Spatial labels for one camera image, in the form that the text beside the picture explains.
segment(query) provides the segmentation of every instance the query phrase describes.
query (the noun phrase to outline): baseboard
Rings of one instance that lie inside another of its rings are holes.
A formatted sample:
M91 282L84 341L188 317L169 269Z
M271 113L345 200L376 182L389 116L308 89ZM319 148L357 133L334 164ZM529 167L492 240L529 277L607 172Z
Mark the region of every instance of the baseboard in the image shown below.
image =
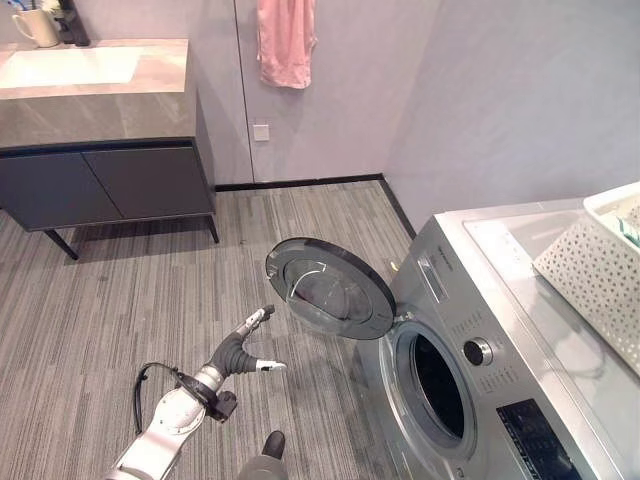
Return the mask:
M333 183L350 183L350 182L367 182L378 181L385 195L389 199L389 203L396 212L400 223L407 231L407 234L411 239L416 238L416 231L411 226L411 222L404 213L404 210L400 206L398 199L396 198L393 190L381 173L373 173L369 175L352 175L348 177L329 177L329 178L309 178L306 180L288 180L284 182L264 182L264 183L233 183L226 185L216 185L216 192L235 192L239 190L264 190L268 188L288 188L288 187L306 187L309 185L330 185Z
M384 177L381 173L373 173L369 175L309 178L305 180L287 180L283 182L232 183L227 185L216 185L216 192L235 192L237 190L264 190L267 188L307 187L309 185L330 185L332 183L367 182L371 180L381 180L383 178Z
M380 186L382 187L382 190L384 191L385 195L389 199L389 203L391 203L393 210L396 212L396 215L398 216L400 223L402 223L402 226L407 231L407 234L409 234L409 237L411 238L411 240L413 240L414 238L416 238L416 231L413 229L413 226L411 225L411 222L409 221L407 214L404 213L404 210L400 206L400 202L398 202L398 199L396 198L396 195L393 193L393 190L391 190L391 186L387 183L387 180L384 178L384 176L382 175L380 176L382 178L379 179L378 182L380 182Z

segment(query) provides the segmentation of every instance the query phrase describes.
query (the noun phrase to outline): light switch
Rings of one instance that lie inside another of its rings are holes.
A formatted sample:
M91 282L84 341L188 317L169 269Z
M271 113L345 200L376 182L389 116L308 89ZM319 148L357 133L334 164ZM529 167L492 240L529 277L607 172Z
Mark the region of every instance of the light switch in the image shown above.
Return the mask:
M268 142L269 141L269 125L254 125L253 139L256 142Z

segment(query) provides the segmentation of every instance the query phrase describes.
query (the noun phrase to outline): perforated basket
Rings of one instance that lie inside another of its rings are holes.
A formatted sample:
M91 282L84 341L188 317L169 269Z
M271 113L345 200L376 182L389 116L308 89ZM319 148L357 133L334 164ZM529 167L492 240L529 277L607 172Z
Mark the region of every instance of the perforated basket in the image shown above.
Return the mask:
M588 197L585 215L533 262L536 270L640 375L640 182Z

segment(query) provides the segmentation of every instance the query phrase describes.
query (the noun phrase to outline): gray cabinet door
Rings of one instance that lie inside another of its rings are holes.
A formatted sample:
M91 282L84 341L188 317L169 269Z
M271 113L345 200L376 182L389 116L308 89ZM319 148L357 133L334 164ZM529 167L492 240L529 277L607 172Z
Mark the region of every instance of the gray cabinet door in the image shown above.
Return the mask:
M209 191L190 147L83 153L125 218L211 212Z
M0 158L0 206L26 230L122 218L79 153Z

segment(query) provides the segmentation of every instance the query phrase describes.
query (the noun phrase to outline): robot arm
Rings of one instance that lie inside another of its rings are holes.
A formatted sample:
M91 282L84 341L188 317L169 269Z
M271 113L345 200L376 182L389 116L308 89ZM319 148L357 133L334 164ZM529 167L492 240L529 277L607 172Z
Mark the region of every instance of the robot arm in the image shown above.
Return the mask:
M181 386L162 397L151 424L122 454L105 480L165 479L178 460L182 445L204 417L209 415L224 422L235 409L235 395L217 393L229 375L286 368L283 363L252 357L242 348L251 332L273 312L273 305L268 305L242 322L194 377L178 373Z

